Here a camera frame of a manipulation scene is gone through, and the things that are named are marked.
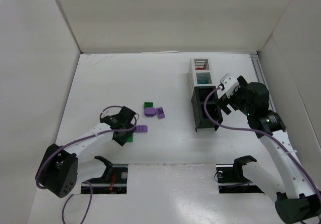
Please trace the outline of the purple square lego brick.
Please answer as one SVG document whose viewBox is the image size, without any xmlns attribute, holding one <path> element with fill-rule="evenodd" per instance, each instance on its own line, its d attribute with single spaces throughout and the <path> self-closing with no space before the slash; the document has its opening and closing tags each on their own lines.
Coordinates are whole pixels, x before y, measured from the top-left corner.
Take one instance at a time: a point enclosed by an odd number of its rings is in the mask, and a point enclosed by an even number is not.
<svg viewBox="0 0 321 224">
<path fill-rule="evenodd" d="M 159 119 L 164 119 L 165 118 L 165 112 L 164 112 L 164 109 L 162 107 L 156 108 L 156 113 L 157 113 L 157 117 Z"/>
</svg>

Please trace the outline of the dark green studded lego brick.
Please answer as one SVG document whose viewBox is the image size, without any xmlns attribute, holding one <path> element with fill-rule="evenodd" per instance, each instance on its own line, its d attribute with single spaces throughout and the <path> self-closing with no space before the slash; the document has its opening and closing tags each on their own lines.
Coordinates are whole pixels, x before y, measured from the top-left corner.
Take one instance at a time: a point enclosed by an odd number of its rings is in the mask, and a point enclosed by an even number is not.
<svg viewBox="0 0 321 224">
<path fill-rule="evenodd" d="M 144 108 L 153 107 L 153 102 L 144 102 Z"/>
</svg>

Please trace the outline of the aluminium rail at table edge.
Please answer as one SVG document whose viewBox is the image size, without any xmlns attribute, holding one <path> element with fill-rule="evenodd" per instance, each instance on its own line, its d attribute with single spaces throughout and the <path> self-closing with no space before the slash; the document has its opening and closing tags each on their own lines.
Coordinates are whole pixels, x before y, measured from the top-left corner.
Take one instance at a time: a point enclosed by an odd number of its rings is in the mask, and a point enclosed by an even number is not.
<svg viewBox="0 0 321 224">
<path fill-rule="evenodd" d="M 258 54 L 250 54 L 257 81 L 268 87 Z"/>
</svg>

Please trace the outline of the green sloped lego brick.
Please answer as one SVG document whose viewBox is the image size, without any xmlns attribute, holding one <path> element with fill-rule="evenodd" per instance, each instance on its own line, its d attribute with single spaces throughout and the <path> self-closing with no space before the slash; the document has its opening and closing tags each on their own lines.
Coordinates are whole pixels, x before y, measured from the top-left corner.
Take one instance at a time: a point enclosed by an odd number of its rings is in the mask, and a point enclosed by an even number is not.
<svg viewBox="0 0 321 224">
<path fill-rule="evenodd" d="M 133 133 L 129 136 L 129 138 L 127 139 L 128 143 L 133 143 Z"/>
</svg>

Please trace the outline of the purple oval lego piece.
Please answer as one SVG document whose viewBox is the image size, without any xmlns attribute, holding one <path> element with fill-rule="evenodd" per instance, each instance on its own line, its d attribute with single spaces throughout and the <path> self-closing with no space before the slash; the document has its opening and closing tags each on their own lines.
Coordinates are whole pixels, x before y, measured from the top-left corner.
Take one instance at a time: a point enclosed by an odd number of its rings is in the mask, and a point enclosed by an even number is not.
<svg viewBox="0 0 321 224">
<path fill-rule="evenodd" d="M 144 115 L 146 117 L 154 117 L 156 116 L 156 109 L 154 107 L 146 107 L 144 109 Z"/>
</svg>

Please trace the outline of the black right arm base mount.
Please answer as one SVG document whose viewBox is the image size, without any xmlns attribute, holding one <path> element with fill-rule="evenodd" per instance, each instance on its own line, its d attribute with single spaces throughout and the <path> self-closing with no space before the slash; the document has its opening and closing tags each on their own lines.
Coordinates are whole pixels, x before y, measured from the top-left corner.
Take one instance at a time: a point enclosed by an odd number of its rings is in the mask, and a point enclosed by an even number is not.
<svg viewBox="0 0 321 224">
<path fill-rule="evenodd" d="M 248 179 L 237 176 L 233 164 L 216 164 L 214 179 L 220 194 L 263 193 Z"/>
</svg>

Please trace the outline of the white double-bin container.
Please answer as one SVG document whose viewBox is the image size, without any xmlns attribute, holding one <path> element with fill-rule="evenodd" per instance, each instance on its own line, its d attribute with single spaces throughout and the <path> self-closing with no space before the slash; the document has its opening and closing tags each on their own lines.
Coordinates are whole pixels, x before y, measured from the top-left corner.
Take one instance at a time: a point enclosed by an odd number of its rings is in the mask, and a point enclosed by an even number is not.
<svg viewBox="0 0 321 224">
<path fill-rule="evenodd" d="M 204 70 L 196 70 L 198 67 L 203 68 Z M 210 58 L 191 58 L 188 76 L 191 95 L 193 95 L 195 87 L 215 85 Z M 198 84 L 198 81 L 209 81 L 211 84 Z"/>
</svg>

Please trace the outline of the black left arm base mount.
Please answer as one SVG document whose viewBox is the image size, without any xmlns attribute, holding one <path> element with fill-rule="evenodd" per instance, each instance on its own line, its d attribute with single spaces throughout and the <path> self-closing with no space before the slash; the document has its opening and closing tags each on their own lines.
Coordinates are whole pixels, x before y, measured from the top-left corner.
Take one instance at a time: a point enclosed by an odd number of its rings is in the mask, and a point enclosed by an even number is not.
<svg viewBox="0 0 321 224">
<path fill-rule="evenodd" d="M 113 164 L 102 156 L 95 156 L 96 162 L 104 165 L 104 172 L 85 180 L 81 184 L 81 194 L 90 194 L 90 184 L 93 194 L 127 194 L 128 164 Z"/>
</svg>

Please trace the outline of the purple rounded lego brick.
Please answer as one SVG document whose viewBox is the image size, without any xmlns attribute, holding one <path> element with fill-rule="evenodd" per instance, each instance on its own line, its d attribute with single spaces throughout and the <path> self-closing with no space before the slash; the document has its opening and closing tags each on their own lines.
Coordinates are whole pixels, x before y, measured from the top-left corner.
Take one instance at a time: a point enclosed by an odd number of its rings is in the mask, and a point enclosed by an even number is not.
<svg viewBox="0 0 321 224">
<path fill-rule="evenodd" d="M 147 125 L 137 125 L 135 129 L 136 133 L 147 133 L 148 132 L 148 126 Z"/>
</svg>

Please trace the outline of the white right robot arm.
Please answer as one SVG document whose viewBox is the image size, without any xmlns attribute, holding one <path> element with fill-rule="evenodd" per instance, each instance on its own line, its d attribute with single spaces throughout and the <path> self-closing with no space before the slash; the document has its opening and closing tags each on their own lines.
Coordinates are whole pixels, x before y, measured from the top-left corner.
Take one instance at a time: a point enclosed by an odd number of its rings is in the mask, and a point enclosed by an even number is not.
<svg viewBox="0 0 321 224">
<path fill-rule="evenodd" d="M 218 106 L 226 114 L 233 109 L 247 117 L 249 130 L 266 148 L 281 177 L 278 180 L 248 155 L 234 160 L 233 179 L 249 180 L 259 187 L 272 200 L 284 223 L 304 222 L 320 216 L 320 190 L 303 169 L 280 115 L 270 110 L 267 87 L 230 74 L 220 80 L 220 86 L 224 94 Z"/>
</svg>

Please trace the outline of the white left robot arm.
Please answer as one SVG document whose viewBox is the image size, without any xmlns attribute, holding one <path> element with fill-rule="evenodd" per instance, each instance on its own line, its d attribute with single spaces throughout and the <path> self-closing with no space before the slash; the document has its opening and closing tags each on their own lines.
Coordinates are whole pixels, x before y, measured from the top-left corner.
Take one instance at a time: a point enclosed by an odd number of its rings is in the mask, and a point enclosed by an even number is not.
<svg viewBox="0 0 321 224">
<path fill-rule="evenodd" d="M 119 109 L 114 115 L 102 111 L 99 122 L 80 138 L 62 146 L 51 144 L 37 170 L 36 186 L 63 198 L 77 182 L 111 180 L 114 174 L 109 158 L 127 143 L 138 117 L 125 106 Z"/>
</svg>

